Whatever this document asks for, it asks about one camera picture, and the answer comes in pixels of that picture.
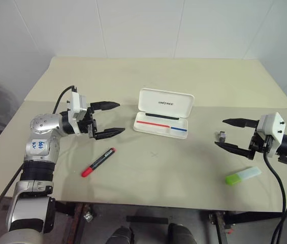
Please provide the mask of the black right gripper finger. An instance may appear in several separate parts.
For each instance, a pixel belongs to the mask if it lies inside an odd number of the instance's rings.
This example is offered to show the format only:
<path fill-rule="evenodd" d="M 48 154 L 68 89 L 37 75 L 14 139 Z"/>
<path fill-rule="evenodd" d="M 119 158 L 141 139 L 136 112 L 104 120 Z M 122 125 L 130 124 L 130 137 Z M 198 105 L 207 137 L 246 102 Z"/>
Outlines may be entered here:
<path fill-rule="evenodd" d="M 224 119 L 222 122 L 240 128 L 245 127 L 256 128 L 258 126 L 259 120 L 252 120 L 245 118 L 229 118 Z"/>
<path fill-rule="evenodd" d="M 230 143 L 225 143 L 225 142 L 214 142 L 217 146 L 219 146 L 220 148 L 232 153 L 232 154 L 236 154 L 239 156 L 243 156 L 245 158 L 249 158 L 250 155 L 250 151 L 247 149 L 242 149 L 239 148 L 237 145 L 233 145 Z"/>

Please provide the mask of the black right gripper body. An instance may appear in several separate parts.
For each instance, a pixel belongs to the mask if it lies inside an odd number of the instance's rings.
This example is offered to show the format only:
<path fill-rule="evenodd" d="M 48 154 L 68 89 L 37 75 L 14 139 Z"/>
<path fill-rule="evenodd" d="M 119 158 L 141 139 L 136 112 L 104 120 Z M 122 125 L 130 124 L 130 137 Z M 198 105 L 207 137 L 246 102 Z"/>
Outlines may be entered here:
<path fill-rule="evenodd" d="M 267 155 L 269 155 L 272 146 L 273 146 L 273 137 L 271 135 L 266 135 L 265 138 L 263 139 L 255 130 L 248 147 L 249 154 L 247 158 L 253 160 L 256 152 L 262 154 L 266 153 Z"/>

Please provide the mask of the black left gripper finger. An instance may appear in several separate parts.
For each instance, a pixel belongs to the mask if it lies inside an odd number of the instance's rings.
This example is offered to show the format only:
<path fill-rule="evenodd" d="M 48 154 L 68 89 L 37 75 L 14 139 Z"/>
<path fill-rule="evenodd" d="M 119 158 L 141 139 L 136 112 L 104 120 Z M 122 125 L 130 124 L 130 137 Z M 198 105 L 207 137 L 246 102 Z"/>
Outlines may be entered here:
<path fill-rule="evenodd" d="M 95 140 L 101 140 L 101 139 L 107 139 L 114 137 L 120 133 L 122 133 L 125 130 L 125 128 L 110 128 L 105 129 L 102 132 L 96 132 L 94 135 Z"/>
<path fill-rule="evenodd" d="M 120 104 L 116 103 L 116 102 L 110 102 L 110 101 L 101 101 L 101 102 L 94 102 L 90 104 L 90 108 L 92 111 L 96 111 L 96 110 L 110 110 L 113 108 L 116 108 L 120 106 Z"/>

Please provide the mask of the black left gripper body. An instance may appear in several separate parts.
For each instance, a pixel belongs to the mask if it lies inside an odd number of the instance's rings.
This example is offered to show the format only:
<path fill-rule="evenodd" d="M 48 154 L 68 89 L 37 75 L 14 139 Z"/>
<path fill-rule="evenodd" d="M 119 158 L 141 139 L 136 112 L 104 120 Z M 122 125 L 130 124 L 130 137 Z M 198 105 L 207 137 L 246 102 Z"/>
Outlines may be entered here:
<path fill-rule="evenodd" d="M 81 134 L 88 134 L 89 138 L 97 139 L 97 123 L 93 118 L 94 110 L 87 108 L 87 112 L 82 120 L 77 122 Z"/>

